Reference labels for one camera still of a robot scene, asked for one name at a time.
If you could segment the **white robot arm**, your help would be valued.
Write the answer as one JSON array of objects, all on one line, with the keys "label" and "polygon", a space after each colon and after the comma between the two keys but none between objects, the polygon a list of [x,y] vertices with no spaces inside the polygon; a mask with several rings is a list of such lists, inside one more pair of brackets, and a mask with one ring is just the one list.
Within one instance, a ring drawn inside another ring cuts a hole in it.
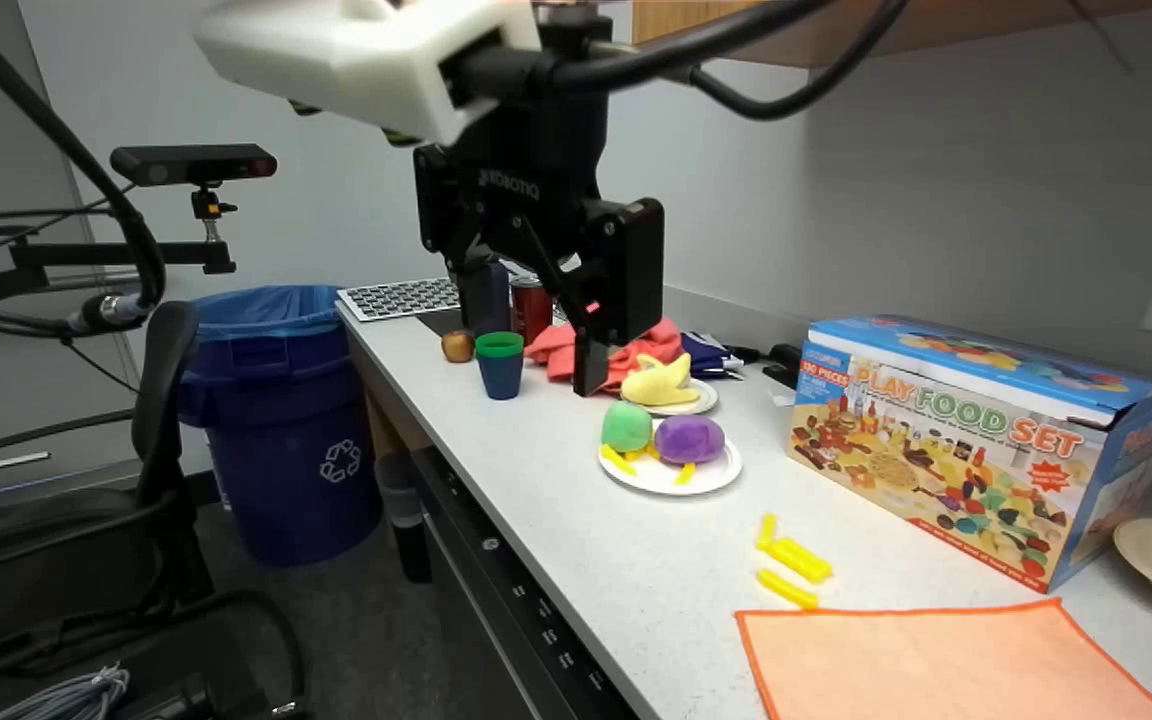
[{"label": "white robot arm", "polygon": [[570,390],[659,320],[664,207],[598,196],[602,89],[553,89],[610,38],[598,12],[531,0],[218,0],[190,38],[233,84],[411,145],[419,245],[470,328],[500,328],[486,273],[529,268],[575,328]]}]

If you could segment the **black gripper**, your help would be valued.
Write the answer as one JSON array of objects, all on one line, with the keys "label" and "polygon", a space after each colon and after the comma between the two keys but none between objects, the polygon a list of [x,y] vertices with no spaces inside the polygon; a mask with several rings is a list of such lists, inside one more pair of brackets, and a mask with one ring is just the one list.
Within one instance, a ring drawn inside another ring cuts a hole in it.
[{"label": "black gripper", "polygon": [[607,345],[664,318],[664,204],[598,196],[602,93],[531,89],[518,57],[457,62],[446,81],[486,118],[411,151],[419,245],[442,256],[470,335],[513,324],[504,266],[529,268],[575,328],[570,393],[598,395]]}]

